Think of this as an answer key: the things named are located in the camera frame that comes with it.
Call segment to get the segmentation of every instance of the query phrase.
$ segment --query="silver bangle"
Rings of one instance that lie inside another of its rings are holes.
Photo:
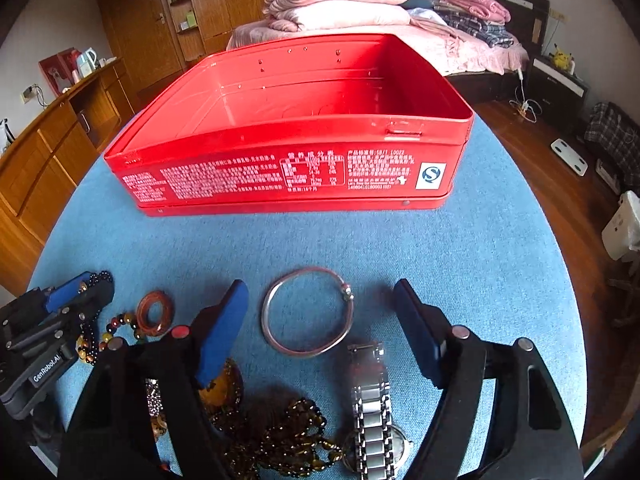
[[[278,289],[289,280],[293,280],[294,278],[301,276],[302,274],[307,274],[309,272],[324,272],[334,278],[340,284],[340,290],[342,292],[342,298],[344,302],[347,304],[347,312],[345,316],[344,327],[340,331],[340,333],[334,337],[328,343],[315,348],[313,350],[308,351],[300,351],[300,350],[291,350],[281,345],[276,341],[271,330],[269,329],[269,307],[271,306],[271,300],[276,295]],[[353,293],[351,292],[351,285],[345,282],[336,272],[333,272],[331,269],[325,269],[324,267],[303,267],[303,269],[294,270],[289,274],[278,279],[271,288],[267,291],[267,295],[262,302],[262,313],[260,314],[260,324],[262,325],[262,333],[264,334],[264,338],[267,342],[273,346],[278,352],[286,354],[290,357],[300,357],[300,358],[308,358],[308,357],[316,357],[323,352],[326,352],[328,349],[336,346],[340,341],[344,339],[344,337],[351,330],[351,325],[353,324]]]

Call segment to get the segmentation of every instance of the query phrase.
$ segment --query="watch face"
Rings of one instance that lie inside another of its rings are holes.
[[[356,471],[356,449],[355,434],[351,433],[342,445],[344,458],[342,463],[349,471]],[[394,466],[396,469],[401,468],[406,459],[409,458],[411,450],[411,442],[407,439],[404,432],[397,426],[391,425],[391,439],[394,445]]]

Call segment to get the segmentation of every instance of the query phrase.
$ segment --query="red tin box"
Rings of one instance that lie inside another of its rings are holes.
[[[387,34],[207,57],[105,153],[148,215],[441,206],[473,112]]]

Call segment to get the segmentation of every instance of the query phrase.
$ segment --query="nightstand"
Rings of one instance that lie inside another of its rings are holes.
[[[542,119],[562,133],[570,133],[584,105],[589,87],[577,77],[536,56],[527,71],[527,99],[542,107]]]

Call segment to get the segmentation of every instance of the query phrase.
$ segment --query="nutrition label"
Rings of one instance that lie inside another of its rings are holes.
[[[289,192],[316,191],[321,186],[344,186],[344,156],[327,152],[290,152],[280,159]]]

